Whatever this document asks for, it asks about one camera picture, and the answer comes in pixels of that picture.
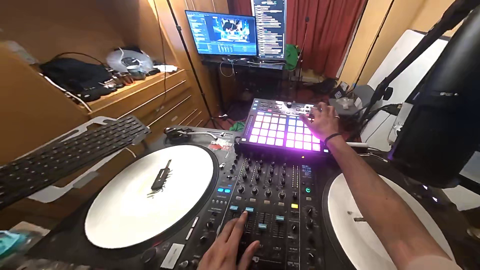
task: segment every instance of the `wristband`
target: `wristband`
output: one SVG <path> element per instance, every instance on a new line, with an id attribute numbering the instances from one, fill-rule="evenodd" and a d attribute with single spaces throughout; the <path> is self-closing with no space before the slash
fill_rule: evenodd
<path id="1" fill-rule="evenodd" d="M 325 142 L 325 145 L 327 145 L 328 140 L 330 140 L 330 139 L 333 138 L 333 137 L 337 137 L 337 136 L 341 136 L 341 134 L 340 134 L 340 133 L 334 133 L 334 134 L 328 136 L 328 137 L 325 139 L 325 141 L 324 141 L 324 142 Z"/>

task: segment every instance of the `monitor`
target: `monitor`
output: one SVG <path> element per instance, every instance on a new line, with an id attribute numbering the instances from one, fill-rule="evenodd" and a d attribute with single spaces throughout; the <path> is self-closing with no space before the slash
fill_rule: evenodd
<path id="1" fill-rule="evenodd" d="M 257 55 L 255 18 L 185 11 L 199 54 Z"/>
<path id="2" fill-rule="evenodd" d="M 287 0 L 251 0 L 257 24 L 258 58 L 285 59 Z"/>

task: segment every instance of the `forearm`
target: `forearm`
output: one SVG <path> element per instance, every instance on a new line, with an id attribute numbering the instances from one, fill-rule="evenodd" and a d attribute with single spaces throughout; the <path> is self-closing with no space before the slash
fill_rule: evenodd
<path id="1" fill-rule="evenodd" d="M 364 219 L 399 269 L 416 256 L 448 258 L 405 201 L 349 147 L 342 137 L 328 147 L 345 176 Z"/>

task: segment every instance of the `illuminated pad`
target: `illuminated pad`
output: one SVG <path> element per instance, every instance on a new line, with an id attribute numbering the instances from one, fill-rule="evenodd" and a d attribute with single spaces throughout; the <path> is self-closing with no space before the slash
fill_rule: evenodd
<path id="1" fill-rule="evenodd" d="M 248 137 L 251 143 L 322 152 L 320 139 L 297 116 L 257 115 Z"/>

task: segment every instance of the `red curtain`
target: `red curtain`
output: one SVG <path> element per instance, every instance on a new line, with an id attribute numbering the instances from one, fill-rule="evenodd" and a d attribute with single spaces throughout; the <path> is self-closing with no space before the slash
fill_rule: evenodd
<path id="1" fill-rule="evenodd" d="M 336 78 L 366 0 L 288 0 L 287 43 L 303 49 L 303 69 Z"/>

